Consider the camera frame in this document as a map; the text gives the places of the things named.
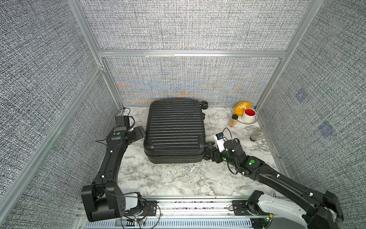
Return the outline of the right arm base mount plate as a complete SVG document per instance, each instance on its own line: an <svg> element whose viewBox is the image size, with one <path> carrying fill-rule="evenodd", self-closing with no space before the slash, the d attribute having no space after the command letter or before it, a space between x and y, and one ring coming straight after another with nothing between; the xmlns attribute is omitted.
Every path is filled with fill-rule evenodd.
<svg viewBox="0 0 366 229"><path fill-rule="evenodd" d="M236 216L256 216L258 213L253 213L249 209L246 200L233 200L232 206Z"/></svg>

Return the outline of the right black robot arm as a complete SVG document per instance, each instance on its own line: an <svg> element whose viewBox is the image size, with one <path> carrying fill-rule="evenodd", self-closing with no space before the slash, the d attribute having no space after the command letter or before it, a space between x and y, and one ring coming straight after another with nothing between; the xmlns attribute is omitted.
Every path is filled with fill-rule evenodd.
<svg viewBox="0 0 366 229"><path fill-rule="evenodd" d="M255 190L241 207L251 215L269 214L266 224L269 225L274 215L294 221L307 229L340 229L344 214L338 197L326 191L307 188L273 169L263 160L247 155L240 141L236 138L223 144L220 151L214 142L205 144L205 160L216 163L225 162L233 166L233 174L241 174L262 183L284 195L287 200Z"/></svg>

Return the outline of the black ribbed hard-shell suitcase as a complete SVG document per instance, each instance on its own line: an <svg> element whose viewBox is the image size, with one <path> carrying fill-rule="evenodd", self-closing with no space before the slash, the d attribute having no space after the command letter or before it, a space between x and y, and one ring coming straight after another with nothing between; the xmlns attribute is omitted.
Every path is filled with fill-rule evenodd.
<svg viewBox="0 0 366 229"><path fill-rule="evenodd" d="M154 164L197 163L206 149L207 101L156 100L149 107L144 152Z"/></svg>

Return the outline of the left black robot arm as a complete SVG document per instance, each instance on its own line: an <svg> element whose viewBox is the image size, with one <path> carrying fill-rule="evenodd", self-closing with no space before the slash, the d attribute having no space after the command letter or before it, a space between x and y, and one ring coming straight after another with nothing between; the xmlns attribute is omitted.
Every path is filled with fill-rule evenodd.
<svg viewBox="0 0 366 229"><path fill-rule="evenodd" d="M115 127L105 140L104 158L90 185L81 190L85 213L89 222L121 218L125 212L142 211L144 201L140 194L125 195L118 186L118 174L123 156L130 144L145 137L142 126L130 123L132 116L116 116Z"/></svg>

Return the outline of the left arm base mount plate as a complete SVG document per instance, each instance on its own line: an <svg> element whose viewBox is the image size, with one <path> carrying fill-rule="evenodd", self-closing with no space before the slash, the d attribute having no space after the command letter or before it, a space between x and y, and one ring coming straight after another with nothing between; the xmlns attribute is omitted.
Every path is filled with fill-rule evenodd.
<svg viewBox="0 0 366 229"><path fill-rule="evenodd" d="M142 204L139 203L136 207L127 210L124 214L124 216L128 217L145 217L145 216L156 216L158 207L157 207L157 201L155 200L149 200L145 201L143 200Z"/></svg>

